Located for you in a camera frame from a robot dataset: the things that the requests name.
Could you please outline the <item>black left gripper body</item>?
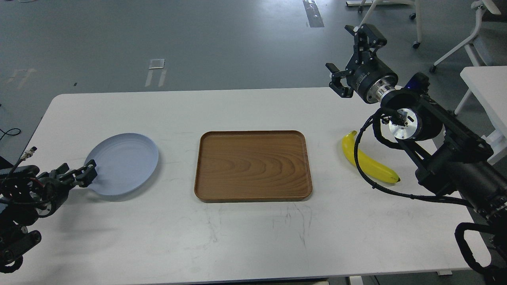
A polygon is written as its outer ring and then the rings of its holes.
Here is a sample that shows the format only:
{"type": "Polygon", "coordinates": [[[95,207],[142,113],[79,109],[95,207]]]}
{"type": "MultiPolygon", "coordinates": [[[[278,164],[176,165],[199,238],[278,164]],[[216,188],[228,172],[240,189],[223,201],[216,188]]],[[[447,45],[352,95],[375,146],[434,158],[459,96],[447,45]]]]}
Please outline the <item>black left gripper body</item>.
{"type": "Polygon", "coordinates": [[[44,186],[40,195],[43,204],[38,206],[38,215],[51,216],[68,199],[69,191],[74,187],[74,177],[70,173],[53,176],[43,173],[38,180],[44,186]]]}

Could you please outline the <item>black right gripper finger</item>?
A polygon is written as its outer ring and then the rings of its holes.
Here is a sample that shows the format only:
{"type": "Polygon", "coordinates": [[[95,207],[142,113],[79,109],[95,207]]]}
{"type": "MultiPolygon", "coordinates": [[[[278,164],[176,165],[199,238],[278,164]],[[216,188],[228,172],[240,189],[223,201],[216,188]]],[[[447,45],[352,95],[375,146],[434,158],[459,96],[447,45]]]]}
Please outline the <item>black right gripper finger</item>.
{"type": "Polygon", "coordinates": [[[342,79],[346,79],[353,75],[353,70],[343,70],[340,71],[335,64],[326,63],[326,68],[331,73],[331,81],[328,86],[335,92],[337,95],[344,99],[349,99],[353,97],[353,90],[350,87],[345,87],[342,83],[342,79]]]}
{"type": "Polygon", "coordinates": [[[349,66],[359,66],[375,59],[377,51],[387,45],[387,38],[373,24],[345,25],[345,30],[354,38],[349,66]]]}

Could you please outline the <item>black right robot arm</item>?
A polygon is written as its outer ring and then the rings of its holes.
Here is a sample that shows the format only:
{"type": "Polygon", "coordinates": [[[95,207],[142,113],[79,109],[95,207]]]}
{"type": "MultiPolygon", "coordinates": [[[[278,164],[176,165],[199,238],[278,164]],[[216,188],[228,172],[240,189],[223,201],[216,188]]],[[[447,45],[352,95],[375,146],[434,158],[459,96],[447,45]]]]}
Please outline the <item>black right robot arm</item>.
{"type": "Polygon", "coordinates": [[[342,139],[347,159],[373,189],[473,209],[486,224],[458,224],[457,245],[467,265],[484,276],[487,284],[505,285],[506,268],[482,266],[464,238],[467,230],[489,234],[494,249],[506,259],[506,177],[488,162],[492,147],[429,96],[429,78],[424,73],[417,72],[404,87],[396,88],[397,74],[377,57],[387,39],[374,25],[346,25],[345,29],[354,38],[353,55],[343,71],[326,63],[331,73],[329,87],[342,98],[357,93],[367,104],[380,103],[359,132],[352,131],[342,139]],[[369,126],[377,141],[410,157],[417,166],[418,184],[432,196],[399,193],[372,180],[400,181],[391,170],[360,152],[358,146],[369,126]]]}

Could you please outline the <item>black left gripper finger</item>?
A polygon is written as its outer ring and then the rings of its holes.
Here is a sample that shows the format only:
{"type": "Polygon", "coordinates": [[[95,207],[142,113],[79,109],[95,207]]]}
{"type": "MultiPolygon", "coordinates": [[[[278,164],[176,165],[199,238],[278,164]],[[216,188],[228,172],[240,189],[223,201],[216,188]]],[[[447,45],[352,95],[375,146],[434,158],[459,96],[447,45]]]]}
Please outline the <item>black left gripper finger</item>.
{"type": "Polygon", "coordinates": [[[68,164],[64,163],[60,167],[63,173],[59,175],[59,181],[65,185],[86,188],[98,175],[96,166],[95,160],[89,160],[81,168],[70,170],[68,164]]]}

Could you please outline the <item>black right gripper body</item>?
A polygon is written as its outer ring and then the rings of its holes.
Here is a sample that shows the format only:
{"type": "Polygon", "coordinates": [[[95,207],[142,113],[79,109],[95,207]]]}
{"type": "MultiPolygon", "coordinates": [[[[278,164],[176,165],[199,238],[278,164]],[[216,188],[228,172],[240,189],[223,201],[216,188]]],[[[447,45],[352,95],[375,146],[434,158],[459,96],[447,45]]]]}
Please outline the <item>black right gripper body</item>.
{"type": "Polygon", "coordinates": [[[398,75],[377,57],[367,57],[363,61],[352,57],[346,70],[352,72],[347,76],[347,85],[367,104],[380,101],[382,94],[379,89],[395,87],[398,83],[398,75]]]}

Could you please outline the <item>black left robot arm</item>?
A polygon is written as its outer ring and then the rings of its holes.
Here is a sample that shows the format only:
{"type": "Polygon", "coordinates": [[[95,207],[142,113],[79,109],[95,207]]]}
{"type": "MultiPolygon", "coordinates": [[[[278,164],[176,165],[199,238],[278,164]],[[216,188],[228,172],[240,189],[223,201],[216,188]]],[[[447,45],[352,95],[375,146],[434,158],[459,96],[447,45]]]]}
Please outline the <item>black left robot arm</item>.
{"type": "Polygon", "coordinates": [[[36,147],[26,150],[16,164],[1,170],[0,263],[3,274],[23,264],[23,256],[42,240],[40,231],[28,231],[38,219],[47,218],[66,202],[71,189],[85,188],[97,177],[96,162],[71,170],[64,163],[40,173],[35,165],[20,166],[33,156],[36,147]]]}

